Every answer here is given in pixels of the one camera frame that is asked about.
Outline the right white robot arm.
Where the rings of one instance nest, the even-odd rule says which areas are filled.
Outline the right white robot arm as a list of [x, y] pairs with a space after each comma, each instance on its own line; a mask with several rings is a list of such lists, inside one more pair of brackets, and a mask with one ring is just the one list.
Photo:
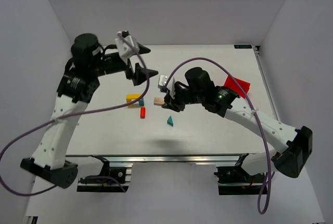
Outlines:
[[185, 73], [187, 84], [159, 77], [158, 88], [165, 93], [163, 108], [181, 112], [187, 104], [201, 104], [207, 111], [233, 121], [252, 133], [264, 135], [273, 147], [268, 153], [242, 155], [235, 166], [237, 173], [255, 175], [278, 171], [290, 178], [299, 177], [312, 153], [313, 132], [306, 126], [296, 129], [267, 114], [250, 108], [235, 91], [216, 86], [200, 67]]

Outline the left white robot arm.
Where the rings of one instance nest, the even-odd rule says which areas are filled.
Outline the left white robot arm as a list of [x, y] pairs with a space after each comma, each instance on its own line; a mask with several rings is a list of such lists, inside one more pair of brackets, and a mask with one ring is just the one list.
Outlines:
[[100, 86], [98, 78], [124, 72], [135, 86], [149, 81], [158, 71], [139, 63], [132, 66], [130, 62], [132, 56], [149, 52], [128, 31], [119, 32], [115, 43], [107, 47], [102, 47], [95, 34], [77, 36], [57, 88], [51, 123], [37, 149], [21, 161], [20, 167], [55, 186], [68, 188], [78, 174], [78, 165], [66, 161], [67, 148], [82, 113]]

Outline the red cylinder block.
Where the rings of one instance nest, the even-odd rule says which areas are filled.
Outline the red cylinder block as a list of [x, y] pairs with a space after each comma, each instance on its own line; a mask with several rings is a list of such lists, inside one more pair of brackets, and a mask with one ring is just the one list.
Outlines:
[[145, 118], [146, 117], [146, 108], [141, 107], [140, 109], [140, 118]]

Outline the red plastic bin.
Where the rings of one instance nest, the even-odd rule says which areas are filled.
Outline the red plastic bin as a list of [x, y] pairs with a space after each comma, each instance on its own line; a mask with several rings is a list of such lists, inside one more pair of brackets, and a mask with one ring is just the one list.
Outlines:
[[246, 98], [246, 94], [250, 89], [250, 83], [240, 80], [238, 78], [232, 78], [228, 76], [224, 82], [224, 86], [238, 93], [244, 99]]

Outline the natural wood block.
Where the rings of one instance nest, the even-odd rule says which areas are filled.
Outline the natural wood block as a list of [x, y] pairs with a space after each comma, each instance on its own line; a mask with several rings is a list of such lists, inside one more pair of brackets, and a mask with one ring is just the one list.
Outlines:
[[164, 98], [162, 97], [154, 97], [153, 104], [156, 106], [162, 106], [165, 104]]

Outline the teal rectangular block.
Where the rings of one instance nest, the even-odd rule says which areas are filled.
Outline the teal rectangular block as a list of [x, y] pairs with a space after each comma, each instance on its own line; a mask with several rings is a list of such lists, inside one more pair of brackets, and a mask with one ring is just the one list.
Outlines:
[[143, 106], [145, 105], [144, 97], [143, 97], [143, 96], [140, 97], [138, 103], [139, 103], [139, 105], [140, 105], [141, 107], [143, 107]]

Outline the yellow arch block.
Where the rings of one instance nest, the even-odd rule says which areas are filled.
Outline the yellow arch block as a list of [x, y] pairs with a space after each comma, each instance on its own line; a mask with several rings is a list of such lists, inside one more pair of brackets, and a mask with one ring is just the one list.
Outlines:
[[126, 95], [126, 102], [127, 103], [132, 102], [132, 101], [138, 99], [140, 96], [141, 96], [141, 94], [128, 94], [128, 95]]

